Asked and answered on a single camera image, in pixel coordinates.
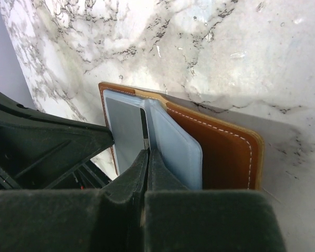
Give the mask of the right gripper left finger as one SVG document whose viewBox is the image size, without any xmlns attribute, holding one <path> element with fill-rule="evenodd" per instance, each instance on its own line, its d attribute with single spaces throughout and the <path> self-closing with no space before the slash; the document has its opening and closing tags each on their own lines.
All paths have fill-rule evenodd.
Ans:
<svg viewBox="0 0 315 252">
<path fill-rule="evenodd" d="M 125 251 L 148 160 L 140 151 L 102 189 L 1 190 L 0 251 Z"/>
</svg>

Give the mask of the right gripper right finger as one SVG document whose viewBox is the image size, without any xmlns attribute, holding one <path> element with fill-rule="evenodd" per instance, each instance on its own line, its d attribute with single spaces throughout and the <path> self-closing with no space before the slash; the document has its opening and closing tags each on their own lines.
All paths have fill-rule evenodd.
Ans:
<svg viewBox="0 0 315 252">
<path fill-rule="evenodd" d="M 150 153 L 146 251 L 285 251 L 272 206 L 253 190 L 188 190 Z"/>
</svg>

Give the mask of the brown leather card holder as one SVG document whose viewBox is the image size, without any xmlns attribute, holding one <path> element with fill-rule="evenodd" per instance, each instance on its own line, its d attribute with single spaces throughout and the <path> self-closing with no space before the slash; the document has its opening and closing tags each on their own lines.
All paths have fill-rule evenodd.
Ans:
<svg viewBox="0 0 315 252">
<path fill-rule="evenodd" d="M 168 115 L 200 144 L 203 188 L 206 190 L 260 189 L 264 141 L 258 133 L 187 108 L 181 100 L 173 101 L 165 94 L 99 83 L 99 91 L 106 90 L 159 101 Z"/>
</svg>

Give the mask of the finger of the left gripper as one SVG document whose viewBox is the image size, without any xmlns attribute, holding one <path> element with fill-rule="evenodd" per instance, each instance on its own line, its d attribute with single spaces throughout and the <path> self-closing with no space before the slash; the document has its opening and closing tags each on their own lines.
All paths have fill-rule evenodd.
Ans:
<svg viewBox="0 0 315 252">
<path fill-rule="evenodd" d="M 92 158 L 114 143 L 106 127 L 26 108 L 0 93 L 0 189 L 101 188 Z"/>
</svg>

